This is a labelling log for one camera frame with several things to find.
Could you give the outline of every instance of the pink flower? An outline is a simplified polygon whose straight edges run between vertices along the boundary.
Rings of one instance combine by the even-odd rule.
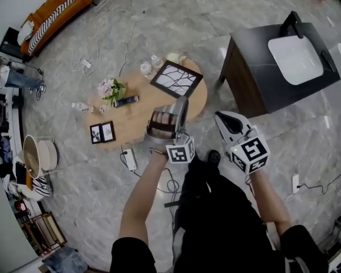
[[[97,91],[101,98],[113,95],[114,79],[105,79],[98,84]]]

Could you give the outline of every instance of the round wooden table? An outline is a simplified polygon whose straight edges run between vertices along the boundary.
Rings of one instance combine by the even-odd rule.
[[[198,65],[190,59],[186,59],[182,65],[201,74]],[[108,121],[112,121],[114,124],[116,140],[113,142],[97,144],[98,148],[101,150],[110,150],[120,147],[121,144],[124,145],[126,143],[142,141],[148,121],[150,120],[154,109],[159,106],[172,104],[176,101],[171,95],[151,85],[150,81],[148,81],[140,71],[121,77],[118,81],[125,84],[127,87],[124,96],[125,98],[138,95],[139,101],[117,108],[109,107],[104,114],[101,114],[98,111],[95,111],[94,113],[85,113],[89,139],[91,137],[91,125]],[[202,111],[206,101],[207,87],[204,79],[202,79],[189,98],[187,121],[195,118]],[[101,99],[97,93],[92,94],[88,99],[88,104],[95,106],[97,110],[101,105],[106,103],[109,102]]]

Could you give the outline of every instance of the small vase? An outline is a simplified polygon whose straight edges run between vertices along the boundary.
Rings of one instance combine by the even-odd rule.
[[[125,96],[125,93],[126,93],[126,87],[125,88],[120,88],[117,100],[123,99],[124,96]]]

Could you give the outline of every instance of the white cable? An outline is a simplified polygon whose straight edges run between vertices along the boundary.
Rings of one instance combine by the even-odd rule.
[[[101,9],[103,9],[103,8],[106,6],[106,4],[109,3],[110,1],[112,1],[112,0],[101,0],[100,3],[94,8],[94,12],[97,13],[97,12],[101,11]],[[103,20],[103,23],[101,23],[101,24],[99,24],[99,25],[96,24],[96,21],[97,21],[97,20],[100,20],[100,19],[98,19],[98,18],[99,18],[101,15],[103,15],[103,14],[109,12],[110,9],[111,9],[111,8],[109,8],[109,9],[103,11],[103,12],[100,12],[99,14],[97,14],[97,16],[95,17],[94,22],[93,22],[94,27],[97,28],[97,32],[96,32],[95,36],[94,36],[91,40],[97,38],[97,39],[96,39],[97,56],[96,56],[96,64],[95,64],[95,67],[92,69],[92,71],[90,71],[89,73],[86,73],[86,72],[85,72],[85,66],[83,65],[82,67],[80,67],[81,62],[82,62],[82,58],[83,58],[83,55],[82,55],[82,54],[81,54],[80,59],[78,60],[78,62],[75,63],[75,64],[73,64],[74,55],[75,55],[75,50],[74,50],[74,49],[71,49],[71,48],[65,49],[64,51],[62,51],[61,54],[57,55],[55,59],[46,60],[45,63],[47,63],[47,62],[49,62],[49,61],[56,61],[56,60],[58,59],[58,57],[60,57],[64,52],[66,52],[66,51],[71,51],[71,52],[72,52],[72,59],[71,59],[71,68],[72,68],[72,72],[80,72],[80,71],[82,71],[82,74],[83,74],[85,77],[90,76],[94,71],[97,70],[97,67],[98,67],[98,61],[99,61],[99,56],[100,56],[100,48],[99,48],[99,46],[98,46],[98,41],[99,41],[100,38],[101,38],[101,27],[103,27],[103,26],[105,25],[105,20]],[[128,54],[128,52],[129,52],[129,45],[128,45],[128,44],[129,44],[129,42],[131,41],[131,39],[132,39],[132,37],[133,37],[133,35],[134,35],[134,29],[135,29],[136,23],[139,22],[139,21],[142,21],[142,19],[141,19],[141,20],[135,20],[135,19],[132,17],[131,13],[130,13],[129,11],[127,11],[127,10],[117,10],[117,11],[115,11],[115,13],[117,13],[117,12],[126,12],[127,14],[130,15],[130,19],[134,22],[134,25],[132,26],[132,31],[131,31],[131,35],[130,35],[129,39],[128,39],[128,40],[125,40],[125,41],[123,41],[123,42],[120,43],[121,46],[126,46],[126,51],[125,51],[125,55],[124,55],[124,62],[123,62],[123,64],[121,65],[120,70],[119,70],[119,77],[120,77],[120,76],[121,76],[121,72],[122,72],[123,67],[124,67],[125,65],[129,65],[129,64],[130,64],[130,61],[127,61],[127,60],[126,60],[127,54]]]
[[[127,10],[118,10],[116,12],[121,12],[121,11],[122,12],[126,12],[126,13],[128,13],[130,15],[130,19],[134,22],[134,25],[132,26],[131,36],[128,39],[128,41],[123,41],[120,44],[120,46],[126,46],[126,52],[125,52],[125,55],[124,55],[124,63],[121,65],[120,70],[119,70],[119,77],[121,76],[121,71],[123,70],[123,67],[125,65],[130,65],[130,63],[131,63],[130,61],[126,60],[127,53],[129,52],[129,45],[128,45],[128,43],[130,42],[130,40],[132,39],[132,37],[134,35],[134,29],[135,29],[136,23],[139,22],[139,21],[142,21],[142,19],[141,20],[134,20],[132,15],[131,15],[131,13],[129,11],[127,11]]]

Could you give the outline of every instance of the red object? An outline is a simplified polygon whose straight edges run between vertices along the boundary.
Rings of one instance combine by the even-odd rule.
[[[31,213],[30,213],[29,209],[27,208],[27,206],[25,205],[23,200],[14,202],[14,205],[18,211],[27,213],[30,216]]]

